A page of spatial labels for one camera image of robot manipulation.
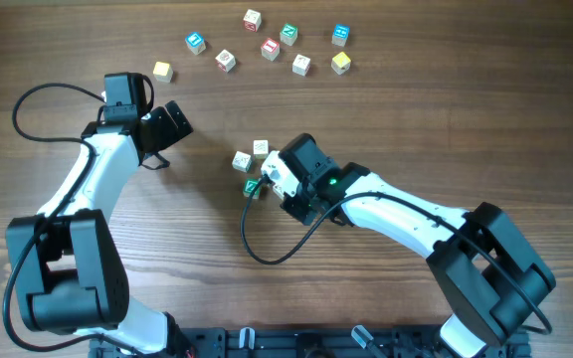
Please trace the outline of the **wooden block yellow side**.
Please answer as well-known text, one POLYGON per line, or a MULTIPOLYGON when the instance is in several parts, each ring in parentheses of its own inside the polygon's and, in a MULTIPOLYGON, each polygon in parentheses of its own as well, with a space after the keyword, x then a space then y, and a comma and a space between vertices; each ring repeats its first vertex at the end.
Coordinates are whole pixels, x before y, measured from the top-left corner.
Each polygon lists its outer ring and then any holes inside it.
POLYGON ((270 153, 269 142, 265 139, 255 139, 253 141, 253 154, 255 159, 266 159, 270 153))

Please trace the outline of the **plain wooden block blue side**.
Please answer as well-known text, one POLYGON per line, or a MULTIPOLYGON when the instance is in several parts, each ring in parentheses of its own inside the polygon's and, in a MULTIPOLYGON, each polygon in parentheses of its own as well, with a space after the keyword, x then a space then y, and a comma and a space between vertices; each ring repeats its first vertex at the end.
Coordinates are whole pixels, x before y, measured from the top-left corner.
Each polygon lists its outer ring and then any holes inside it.
POLYGON ((247 173, 253 162, 253 157, 251 154, 237 151, 232 160, 232 166, 234 169, 247 173))

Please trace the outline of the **white block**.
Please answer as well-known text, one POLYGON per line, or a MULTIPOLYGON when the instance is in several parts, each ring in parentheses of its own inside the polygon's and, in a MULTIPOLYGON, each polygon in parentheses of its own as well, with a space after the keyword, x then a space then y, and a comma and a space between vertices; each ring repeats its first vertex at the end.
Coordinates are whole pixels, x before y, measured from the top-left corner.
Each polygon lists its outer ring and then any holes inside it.
POLYGON ((273 191, 281 200, 285 198, 285 192, 280 185, 274 184, 273 191))

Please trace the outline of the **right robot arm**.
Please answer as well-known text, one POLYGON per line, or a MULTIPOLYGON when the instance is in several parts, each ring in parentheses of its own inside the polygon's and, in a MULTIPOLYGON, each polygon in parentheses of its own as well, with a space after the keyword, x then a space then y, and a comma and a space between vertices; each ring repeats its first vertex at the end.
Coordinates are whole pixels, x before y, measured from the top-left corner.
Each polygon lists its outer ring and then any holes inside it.
POLYGON ((549 266, 493 204, 467 211, 431 203, 359 164, 339 167, 308 133, 271 152, 261 171, 299 222, 372 230, 425 259, 453 311, 438 338, 460 357, 505 344, 556 286, 549 266))

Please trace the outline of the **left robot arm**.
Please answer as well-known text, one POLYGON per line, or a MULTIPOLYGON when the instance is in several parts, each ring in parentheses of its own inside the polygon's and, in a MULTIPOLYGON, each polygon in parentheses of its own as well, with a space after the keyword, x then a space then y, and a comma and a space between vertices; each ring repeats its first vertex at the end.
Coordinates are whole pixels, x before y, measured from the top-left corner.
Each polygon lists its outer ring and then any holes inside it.
POLYGON ((12 271, 3 326, 33 352, 89 340, 130 357, 193 357, 196 347, 171 314, 130 295, 108 227, 133 173, 193 128, 175 101, 155 106, 146 75, 108 74, 104 89, 95 120, 73 140, 80 154, 58 192, 6 229, 12 271))

